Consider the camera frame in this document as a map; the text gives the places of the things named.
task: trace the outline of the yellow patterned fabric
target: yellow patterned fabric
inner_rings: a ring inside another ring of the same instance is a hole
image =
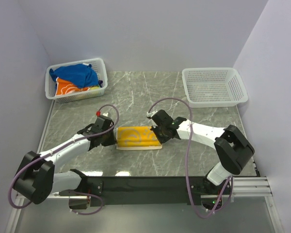
[[[119,127],[117,129],[117,148],[120,150],[155,150],[162,145],[150,126]]]

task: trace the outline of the white wall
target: white wall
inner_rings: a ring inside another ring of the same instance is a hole
[[[235,66],[249,94],[240,108],[259,170],[291,233],[291,0],[269,0]]]
[[[50,61],[15,0],[0,0],[0,233],[11,207],[10,184],[24,154],[36,151],[50,102],[44,74]]]
[[[267,0],[18,0],[53,64],[232,67]]]

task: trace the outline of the orange cloth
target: orange cloth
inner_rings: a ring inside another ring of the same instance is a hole
[[[57,78],[56,83],[57,83],[57,89],[56,89],[56,94],[55,94],[56,96],[100,88],[99,86],[89,86],[89,87],[85,87],[85,88],[77,88],[77,86],[75,86],[72,82],[63,80],[61,78]]]

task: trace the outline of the blue towel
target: blue towel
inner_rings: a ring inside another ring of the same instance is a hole
[[[84,64],[77,64],[67,67],[59,67],[55,71],[50,69],[49,74],[54,82],[56,81],[56,78],[59,77],[66,81],[72,82],[78,88],[98,85],[98,76],[92,69],[91,64],[88,66]]]

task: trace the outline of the plastic basket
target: plastic basket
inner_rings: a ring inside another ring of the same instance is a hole
[[[97,73],[98,79],[103,81],[101,85],[102,87],[96,90],[81,91],[81,92],[56,96],[55,95],[56,83],[53,81],[53,79],[49,75],[49,70],[50,69],[55,70],[58,67],[66,67],[66,66],[82,64],[82,63],[88,63],[92,65],[92,69]],[[107,88],[107,86],[108,86],[108,78],[107,78],[106,67],[101,58],[53,65],[47,68],[47,72],[45,74],[45,95],[48,99],[55,100],[59,103],[66,103],[66,102],[75,101],[75,100],[82,100],[82,99],[87,99],[91,97],[102,96],[105,93],[105,89]]]
[[[182,71],[192,108],[232,107],[248,100],[243,81],[233,68],[190,68]]]

